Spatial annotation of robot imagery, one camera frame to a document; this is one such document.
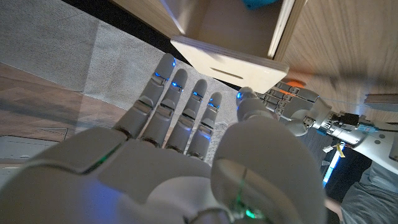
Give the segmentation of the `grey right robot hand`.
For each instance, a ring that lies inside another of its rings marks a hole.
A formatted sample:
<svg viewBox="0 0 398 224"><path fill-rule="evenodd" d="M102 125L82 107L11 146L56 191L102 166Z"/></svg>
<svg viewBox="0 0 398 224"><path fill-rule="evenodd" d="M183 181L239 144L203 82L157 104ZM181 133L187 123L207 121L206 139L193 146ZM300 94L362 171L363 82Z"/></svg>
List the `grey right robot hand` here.
<svg viewBox="0 0 398 224"><path fill-rule="evenodd" d="M187 80L165 54L112 128L80 132L29 159L1 187L2 223L325 223L322 177L308 149L248 87L238 122L204 160L220 95L183 153L204 89L189 97L183 131L161 142Z"/></svg>

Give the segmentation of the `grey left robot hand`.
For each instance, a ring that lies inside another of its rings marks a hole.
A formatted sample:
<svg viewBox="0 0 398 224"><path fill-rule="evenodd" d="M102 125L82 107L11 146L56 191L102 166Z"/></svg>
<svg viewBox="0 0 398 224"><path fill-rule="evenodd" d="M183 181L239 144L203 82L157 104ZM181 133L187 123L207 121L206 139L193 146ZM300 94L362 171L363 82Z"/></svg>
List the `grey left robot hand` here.
<svg viewBox="0 0 398 224"><path fill-rule="evenodd" d="M266 108L286 120L285 125L295 136L305 135L310 128L326 135L335 115L319 94L312 90L278 82L265 93L258 93Z"/></svg>

